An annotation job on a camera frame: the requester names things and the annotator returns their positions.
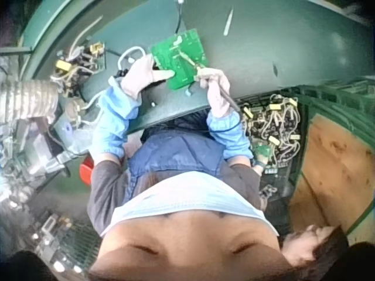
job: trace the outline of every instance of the blue sleeve cover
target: blue sleeve cover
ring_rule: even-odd
[[[126,95],[113,77],[109,83],[111,87],[99,98],[103,115],[95,127],[90,153],[93,156],[112,153],[121,159],[124,157],[122,144],[128,139],[129,120],[137,117],[142,100],[141,95],[137,100]]]
[[[229,115],[221,118],[212,116],[209,112],[207,125],[210,129],[210,135],[222,145],[225,146],[224,159],[235,156],[246,156],[253,158],[250,151],[250,141],[242,130],[239,114],[231,109]]]

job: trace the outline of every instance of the red object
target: red object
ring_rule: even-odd
[[[80,177],[85,184],[91,185],[91,173],[93,172],[93,169],[94,160],[90,155],[87,155],[80,165]]]

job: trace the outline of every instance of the blue vest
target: blue vest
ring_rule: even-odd
[[[131,178],[124,203],[132,199],[138,179],[150,172],[198,171],[219,178],[224,148],[190,132],[162,131],[150,136],[128,161]]]

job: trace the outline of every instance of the green circuit board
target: green circuit board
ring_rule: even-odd
[[[179,51],[187,54],[197,64],[208,65],[196,29],[179,33],[153,45],[151,53],[156,65],[160,69],[176,72],[176,75],[167,81],[168,87],[173,90],[194,82],[194,76],[197,73],[194,67],[180,56]]]

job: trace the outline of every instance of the white glove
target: white glove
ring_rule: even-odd
[[[207,99],[211,106],[211,114],[216,118],[221,118],[229,113],[229,102],[220,93],[219,83],[224,90],[229,93],[230,84],[228,78],[221,70],[214,68],[199,68],[195,80],[202,88],[207,88]]]
[[[139,92],[153,82],[166,80],[175,75],[173,70],[153,70],[154,58],[151,54],[138,59],[121,80],[121,88],[137,100]]]

